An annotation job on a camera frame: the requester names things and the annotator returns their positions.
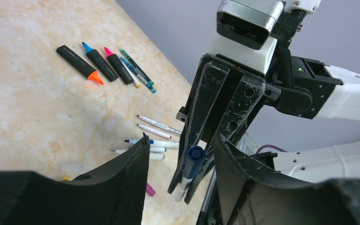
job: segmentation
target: black highlighter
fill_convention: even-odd
[[[129,84],[133,83],[133,78],[130,76],[128,70],[126,70],[125,66],[123,65],[123,63],[119,59],[119,57],[116,54],[112,53],[106,47],[104,47],[104,50],[107,53],[108,62],[118,73],[119,77],[125,83],[125,85],[129,85]]]
[[[78,72],[81,73],[84,77],[88,78],[89,80],[96,81],[100,84],[104,84],[100,77],[98,77],[97,70],[66,45],[58,47],[56,52],[72,67],[78,70]]]
[[[86,50],[86,56],[90,61],[100,70],[100,72],[107,78],[109,82],[118,79],[117,73],[111,68],[107,61],[98,53],[96,49],[89,47],[85,42],[82,42]]]

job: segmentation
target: orange highlighter tip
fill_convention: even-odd
[[[97,71],[94,71],[91,73],[88,77],[89,80],[96,81],[97,83],[100,83],[101,85],[104,85],[103,80],[101,80],[100,77],[98,77]]]

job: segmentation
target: white plastic housing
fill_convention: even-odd
[[[284,11],[290,13],[292,10],[300,9],[306,11],[307,14],[313,14],[320,3],[321,0],[287,0]]]
[[[360,121],[360,74],[335,66],[325,69],[344,84],[336,85],[317,117]]]
[[[360,178],[360,142],[301,151],[278,152],[275,170],[312,183],[329,178]]]
[[[266,74],[276,45],[277,40],[268,37],[260,50],[254,50],[214,32],[207,53],[211,55],[221,54]]]

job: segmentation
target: table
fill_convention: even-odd
[[[85,58],[82,41],[103,56],[103,46],[125,49],[157,93],[85,80],[55,52],[67,45]],[[136,114],[181,129],[175,115],[189,90],[113,0],[0,0],[0,170],[74,178],[115,157],[111,149],[127,148],[124,139],[141,137]],[[209,179],[190,205],[175,203],[166,191],[176,159],[177,150],[169,150],[164,161],[150,161],[148,182],[157,194],[146,196],[142,224],[195,224]]]

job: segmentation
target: screw hole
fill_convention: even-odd
[[[248,89],[245,90],[245,96],[246,96],[246,97],[250,97],[250,96],[252,96],[254,93],[255,93],[255,92],[254,92],[252,89],[250,89],[250,88],[248,88]]]
[[[228,124],[228,129],[232,132],[234,130],[236,130],[238,128],[238,125],[235,121],[231,121],[229,124]]]

